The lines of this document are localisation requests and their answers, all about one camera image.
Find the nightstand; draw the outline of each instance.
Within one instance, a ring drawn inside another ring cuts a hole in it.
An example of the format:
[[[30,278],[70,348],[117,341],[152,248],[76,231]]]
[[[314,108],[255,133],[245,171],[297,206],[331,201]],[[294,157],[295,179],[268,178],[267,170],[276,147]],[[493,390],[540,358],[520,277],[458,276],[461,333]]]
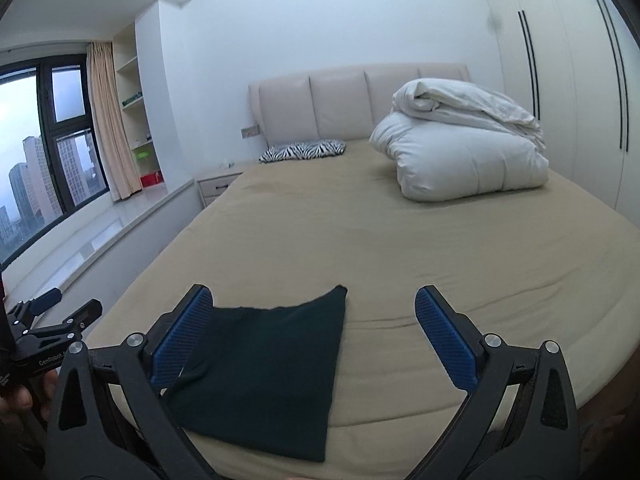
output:
[[[204,207],[222,195],[236,178],[256,164],[257,161],[238,162],[231,168],[219,168],[199,176],[196,180]]]

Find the headboard panel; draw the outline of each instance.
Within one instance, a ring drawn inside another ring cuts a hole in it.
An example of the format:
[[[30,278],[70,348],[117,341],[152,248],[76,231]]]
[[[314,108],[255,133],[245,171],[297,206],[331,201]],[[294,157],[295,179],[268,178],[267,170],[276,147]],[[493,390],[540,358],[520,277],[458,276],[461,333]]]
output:
[[[357,65],[267,79],[249,86],[251,109],[270,146],[294,140],[366,139],[393,94],[423,77],[470,81],[464,64]]]

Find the beige curtain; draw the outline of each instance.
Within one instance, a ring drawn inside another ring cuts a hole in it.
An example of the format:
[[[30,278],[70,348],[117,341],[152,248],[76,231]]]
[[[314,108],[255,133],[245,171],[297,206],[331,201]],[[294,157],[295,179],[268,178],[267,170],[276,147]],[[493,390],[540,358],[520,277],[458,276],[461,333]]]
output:
[[[126,198],[142,189],[124,133],[113,69],[113,47],[106,41],[87,48],[87,79],[94,115],[95,135],[107,168],[114,199]]]

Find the human hand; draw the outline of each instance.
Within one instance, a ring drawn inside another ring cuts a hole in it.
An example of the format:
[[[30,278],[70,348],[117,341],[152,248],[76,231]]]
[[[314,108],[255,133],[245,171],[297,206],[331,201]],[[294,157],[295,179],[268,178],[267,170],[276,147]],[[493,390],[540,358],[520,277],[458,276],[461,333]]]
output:
[[[50,370],[42,376],[42,389],[47,397],[46,400],[43,401],[40,410],[40,415],[43,420],[48,420],[51,415],[51,399],[56,391],[57,384],[57,371]],[[30,410],[32,406],[33,399],[31,399],[31,394],[24,386],[18,386],[6,397],[0,397],[0,414],[26,412]]]

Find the dark green cloth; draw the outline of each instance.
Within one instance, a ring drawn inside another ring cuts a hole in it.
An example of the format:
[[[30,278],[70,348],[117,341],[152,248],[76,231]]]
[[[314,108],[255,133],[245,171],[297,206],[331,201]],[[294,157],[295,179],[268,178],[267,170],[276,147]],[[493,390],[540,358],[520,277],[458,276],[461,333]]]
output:
[[[300,306],[215,308],[163,396],[178,425],[238,446],[324,462],[347,289]]]

